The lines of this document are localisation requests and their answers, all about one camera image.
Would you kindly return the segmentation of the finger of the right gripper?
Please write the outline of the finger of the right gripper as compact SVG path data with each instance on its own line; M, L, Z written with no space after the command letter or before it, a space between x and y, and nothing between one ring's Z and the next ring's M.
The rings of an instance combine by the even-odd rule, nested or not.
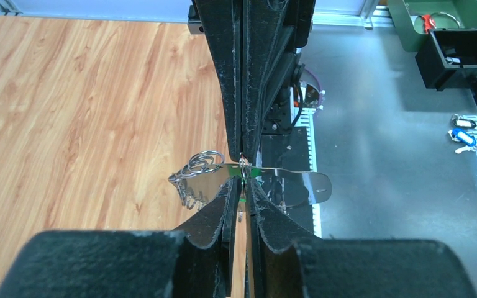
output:
M242 31L242 155L255 158L279 93L301 74L315 1L245 1Z
M242 1L194 1L222 93L229 156L242 152Z

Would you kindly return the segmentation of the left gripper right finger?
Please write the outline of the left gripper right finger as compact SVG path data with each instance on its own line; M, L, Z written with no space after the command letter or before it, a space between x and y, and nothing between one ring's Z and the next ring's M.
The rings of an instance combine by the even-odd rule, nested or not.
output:
M476 297L455 252L427 239L323 239L245 185L248 297Z

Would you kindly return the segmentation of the metal keyring holder plate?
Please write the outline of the metal keyring holder plate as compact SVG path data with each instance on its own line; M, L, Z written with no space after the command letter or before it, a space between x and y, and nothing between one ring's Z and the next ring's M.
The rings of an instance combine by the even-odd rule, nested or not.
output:
M231 178L225 156L214 150L193 155L177 172L168 177L176 188L183 206L202 209L212 201L224 183ZM247 160L241 165L250 165ZM330 178L314 171L290 171L283 168L260 168L262 175L254 178L268 199L282 211L302 205L325 202L332 195Z

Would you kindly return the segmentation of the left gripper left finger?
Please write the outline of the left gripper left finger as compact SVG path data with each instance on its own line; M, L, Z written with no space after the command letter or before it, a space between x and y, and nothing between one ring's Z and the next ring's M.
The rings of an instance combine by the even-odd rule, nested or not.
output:
M240 179L172 230L47 230L32 237L0 297L227 297Z

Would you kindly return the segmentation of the green key tag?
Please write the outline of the green key tag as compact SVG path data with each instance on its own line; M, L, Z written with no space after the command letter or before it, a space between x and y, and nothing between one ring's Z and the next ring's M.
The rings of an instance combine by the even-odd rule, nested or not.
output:
M261 169L251 166L251 165L241 165L241 164L233 164L233 163L226 163L225 164L228 169L228 174L230 177L232 176L240 176L241 183L240 183L240 200L239 202L246 203L246 185L247 179L249 178L257 178L262 175Z

